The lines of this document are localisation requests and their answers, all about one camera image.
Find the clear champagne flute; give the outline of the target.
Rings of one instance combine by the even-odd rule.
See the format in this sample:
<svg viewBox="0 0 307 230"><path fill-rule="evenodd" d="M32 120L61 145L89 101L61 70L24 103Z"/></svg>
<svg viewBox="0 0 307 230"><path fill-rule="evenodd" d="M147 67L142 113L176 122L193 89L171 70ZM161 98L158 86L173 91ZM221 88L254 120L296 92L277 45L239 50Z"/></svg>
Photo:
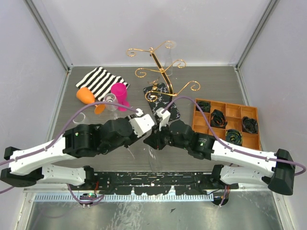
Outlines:
<svg viewBox="0 0 307 230"><path fill-rule="evenodd" d="M166 55L165 55L165 65L164 70L167 76L171 76L173 73L173 59L172 50L176 47L176 42L170 40L166 43Z"/></svg>
<svg viewBox="0 0 307 230"><path fill-rule="evenodd" d="M161 164L156 151L150 146L148 146L147 149L148 149L147 151L148 151L149 165L151 167L151 170L154 173L161 171Z"/></svg>

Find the gold wine glass rack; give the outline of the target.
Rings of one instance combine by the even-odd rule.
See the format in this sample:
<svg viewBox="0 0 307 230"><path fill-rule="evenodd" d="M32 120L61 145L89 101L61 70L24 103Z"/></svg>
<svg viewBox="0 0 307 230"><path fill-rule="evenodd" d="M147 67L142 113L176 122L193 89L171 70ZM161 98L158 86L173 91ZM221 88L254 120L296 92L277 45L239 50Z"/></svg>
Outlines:
<svg viewBox="0 0 307 230"><path fill-rule="evenodd" d="M130 49L128 49L126 51L126 55L129 56L129 57L134 57L136 55L137 51L139 51L139 52L147 52L147 53L150 54L150 56L153 58L153 60L156 63L156 66L157 66L158 70L147 69L147 68L138 68L138 69L136 69L135 70L135 75L138 78L144 78L147 75L147 72L146 72L146 70L147 70L147 71L151 71L151 72L158 72L158 73L160 73L162 75L165 83L166 83L168 92L157 91L159 79L154 80L152 82L149 82L149 84L152 85L152 89L145 94L145 99L149 103L155 103L155 102L158 101L158 98L159 98L158 96L159 95L167 95L167 96L169 96L169 102L171 102L173 97L178 96L190 83L193 83L193 85L190 87L190 89L192 91L200 90L201 85L197 81L191 80L179 92L174 92L173 85L172 85L171 80L169 78L169 75L167 75L166 71L169 70L171 67L173 67L173 65L175 63L177 63L177 62L178 62L177 67L180 68L180 69L183 69L183 68L186 67L186 62L184 60L182 60L182 59L177 59L174 62L172 62L167 68L162 67L160 61L158 60L158 57L155 54L155 51L158 48L160 48L161 46L165 46L165 48L167 48L167 49L172 49L175 46L175 42L168 40L168 41L165 41L165 42L161 43L156 48L150 47L148 50L130 48Z"/></svg>

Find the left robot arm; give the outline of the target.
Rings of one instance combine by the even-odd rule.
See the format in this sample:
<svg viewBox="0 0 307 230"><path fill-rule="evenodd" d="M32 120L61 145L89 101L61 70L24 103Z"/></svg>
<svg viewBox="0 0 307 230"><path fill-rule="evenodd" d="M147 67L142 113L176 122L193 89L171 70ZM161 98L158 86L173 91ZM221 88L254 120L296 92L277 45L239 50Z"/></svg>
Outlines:
<svg viewBox="0 0 307 230"><path fill-rule="evenodd" d="M81 124L66 130L58 139L30 149L7 147L5 159L8 168L2 169L0 179L13 187L35 184L69 184L90 190L96 184L90 166L69 168L55 163L108 154L119 147L129 147L141 139L154 126L150 115L131 115L109 120L105 124Z"/></svg>

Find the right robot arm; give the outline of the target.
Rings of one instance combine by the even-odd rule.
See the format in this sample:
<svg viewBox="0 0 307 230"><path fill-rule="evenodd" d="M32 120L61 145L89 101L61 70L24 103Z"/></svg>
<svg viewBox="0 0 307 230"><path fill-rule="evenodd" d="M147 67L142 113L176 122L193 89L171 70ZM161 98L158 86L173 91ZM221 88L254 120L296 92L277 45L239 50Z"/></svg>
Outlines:
<svg viewBox="0 0 307 230"><path fill-rule="evenodd" d="M151 134L144 139L144 143L155 150L171 146L186 150L199 160L223 161L239 166L214 166L210 177L214 188L231 184L259 184L285 196L291 196L294 192L298 163L284 149L265 152L238 146L212 135L195 132L180 120L170 125L150 123L145 128Z"/></svg>

